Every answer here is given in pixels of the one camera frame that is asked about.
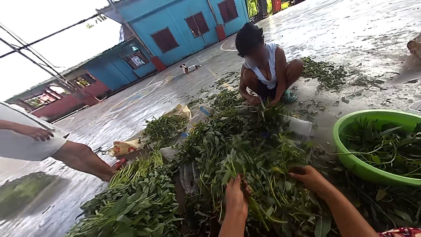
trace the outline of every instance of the leg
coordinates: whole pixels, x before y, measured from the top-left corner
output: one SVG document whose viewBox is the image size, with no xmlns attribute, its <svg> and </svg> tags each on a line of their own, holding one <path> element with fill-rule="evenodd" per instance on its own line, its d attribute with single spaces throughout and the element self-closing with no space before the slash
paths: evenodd
<svg viewBox="0 0 421 237">
<path fill-rule="evenodd" d="M 259 94 L 259 81 L 257 79 L 256 74 L 254 74 L 253 70 L 246 69 L 243 72 L 243 79 L 245 82 L 245 85 L 252 90 L 254 93 Z"/>
<path fill-rule="evenodd" d="M 290 86 L 297 81 L 297 79 L 301 76 L 303 72 L 304 64 L 301 59 L 294 59 L 287 65 L 286 71 L 286 87 L 285 90 L 290 88 Z"/>
<path fill-rule="evenodd" d="M 101 160 L 90 147 L 81 143 L 67 141 L 51 157 L 63 161 L 70 168 L 92 174 L 103 181 L 109 181 L 115 171 Z"/>
</svg>

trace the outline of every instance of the black hair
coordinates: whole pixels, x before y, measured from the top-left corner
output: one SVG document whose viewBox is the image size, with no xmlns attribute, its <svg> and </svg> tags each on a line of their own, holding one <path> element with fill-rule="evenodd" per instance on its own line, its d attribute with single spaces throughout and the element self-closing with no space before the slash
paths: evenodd
<svg viewBox="0 0 421 237">
<path fill-rule="evenodd" d="M 264 43 L 263 29 L 253 23 L 245 23 L 235 37 L 238 56 L 250 54 L 260 43 Z"/>
</svg>

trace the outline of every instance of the red sandal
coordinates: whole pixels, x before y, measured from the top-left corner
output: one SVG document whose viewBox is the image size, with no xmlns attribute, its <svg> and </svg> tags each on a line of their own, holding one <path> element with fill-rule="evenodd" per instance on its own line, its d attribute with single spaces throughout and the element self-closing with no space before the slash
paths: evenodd
<svg viewBox="0 0 421 237">
<path fill-rule="evenodd" d="M 125 164 L 127 163 L 126 158 L 122 158 L 121 160 L 117 161 L 116 163 L 114 163 L 111 168 L 115 169 L 116 171 L 121 169 L 121 167 L 123 167 Z"/>
</svg>

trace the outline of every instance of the foot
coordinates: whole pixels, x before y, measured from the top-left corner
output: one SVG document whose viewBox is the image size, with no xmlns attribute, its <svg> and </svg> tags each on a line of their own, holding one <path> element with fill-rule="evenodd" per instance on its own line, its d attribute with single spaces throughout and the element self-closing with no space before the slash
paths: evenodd
<svg viewBox="0 0 421 237">
<path fill-rule="evenodd" d="M 297 95 L 292 93 L 290 90 L 285 90 L 284 95 L 282 96 L 282 101 L 286 103 L 292 103 L 297 101 Z"/>
<path fill-rule="evenodd" d="M 100 178 L 102 181 L 109 182 L 111 178 L 113 177 L 113 175 L 115 174 L 115 172 L 120 170 L 126 163 L 127 163 L 127 160 L 125 158 L 117 161 L 111 166 L 111 170 L 112 170 L 111 173 L 107 172 L 101 177 L 98 176 L 98 178 Z"/>
</svg>

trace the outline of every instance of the shorts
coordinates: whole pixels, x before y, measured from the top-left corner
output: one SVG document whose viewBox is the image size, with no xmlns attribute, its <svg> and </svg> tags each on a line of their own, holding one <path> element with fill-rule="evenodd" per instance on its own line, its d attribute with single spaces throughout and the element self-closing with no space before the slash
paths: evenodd
<svg viewBox="0 0 421 237">
<path fill-rule="evenodd" d="M 11 130 L 0 130 L 0 156 L 5 158 L 42 161 L 56 153 L 65 143 L 59 133 L 45 142 L 35 141 L 32 137 Z"/>
<path fill-rule="evenodd" d="M 276 83 L 273 89 L 267 88 L 265 84 L 263 84 L 260 80 L 257 80 L 258 83 L 258 95 L 263 101 L 267 101 L 268 99 L 274 100 L 276 97 L 276 89 L 278 88 L 278 83 Z"/>
</svg>

